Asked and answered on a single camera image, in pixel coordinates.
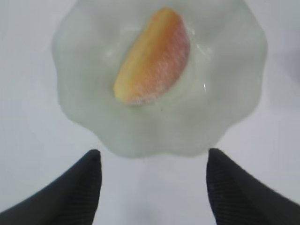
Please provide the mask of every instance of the white background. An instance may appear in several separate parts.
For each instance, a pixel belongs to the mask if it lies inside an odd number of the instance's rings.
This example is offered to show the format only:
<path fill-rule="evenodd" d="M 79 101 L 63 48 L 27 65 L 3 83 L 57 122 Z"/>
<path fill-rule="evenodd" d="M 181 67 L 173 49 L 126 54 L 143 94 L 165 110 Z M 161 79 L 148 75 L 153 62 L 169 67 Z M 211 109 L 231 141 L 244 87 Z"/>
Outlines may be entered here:
<path fill-rule="evenodd" d="M 50 44 L 74 3 L 0 1 L 0 211 L 98 148 L 103 185 L 94 224 L 214 225 L 205 185 L 207 154 L 193 159 L 119 158 L 62 113 Z M 300 1 L 247 3 L 269 44 L 262 99 L 217 147 L 300 203 Z"/>

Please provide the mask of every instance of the glass bowl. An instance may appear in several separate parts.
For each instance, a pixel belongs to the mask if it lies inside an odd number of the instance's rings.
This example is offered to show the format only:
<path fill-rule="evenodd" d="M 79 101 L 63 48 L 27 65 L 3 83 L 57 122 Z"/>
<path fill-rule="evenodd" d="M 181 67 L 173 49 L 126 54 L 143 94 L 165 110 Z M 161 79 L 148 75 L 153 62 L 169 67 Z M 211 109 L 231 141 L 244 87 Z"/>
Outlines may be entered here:
<path fill-rule="evenodd" d="M 184 19 L 188 65 L 157 101 L 125 106 L 113 96 L 117 72 L 147 20 L 165 6 Z M 267 41 L 241 0 L 80 0 L 57 30 L 52 53 L 63 112 L 110 151 L 192 157 L 255 109 Z"/>

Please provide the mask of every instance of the fruit slice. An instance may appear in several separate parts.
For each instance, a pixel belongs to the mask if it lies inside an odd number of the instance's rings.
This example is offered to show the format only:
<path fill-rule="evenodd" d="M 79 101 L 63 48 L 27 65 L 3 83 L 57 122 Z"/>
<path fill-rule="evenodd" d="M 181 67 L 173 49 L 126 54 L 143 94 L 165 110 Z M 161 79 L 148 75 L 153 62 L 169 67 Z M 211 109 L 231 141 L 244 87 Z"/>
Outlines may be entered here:
<path fill-rule="evenodd" d="M 180 77 L 189 50 L 181 16 L 166 7 L 157 11 L 120 68 L 113 87 L 115 97 L 130 105 L 157 99 Z"/>

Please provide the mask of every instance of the black rubber pad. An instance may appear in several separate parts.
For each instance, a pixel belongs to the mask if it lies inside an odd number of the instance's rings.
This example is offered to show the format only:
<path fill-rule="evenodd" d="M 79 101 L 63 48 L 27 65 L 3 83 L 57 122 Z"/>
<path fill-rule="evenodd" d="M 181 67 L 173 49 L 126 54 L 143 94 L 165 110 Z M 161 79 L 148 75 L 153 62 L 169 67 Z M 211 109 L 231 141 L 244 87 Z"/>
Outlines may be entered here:
<path fill-rule="evenodd" d="M 102 182 L 91 150 L 53 183 L 0 214 L 0 225 L 92 225 Z"/>
<path fill-rule="evenodd" d="M 299 225 L 300 207 L 211 149 L 206 183 L 217 225 Z"/>

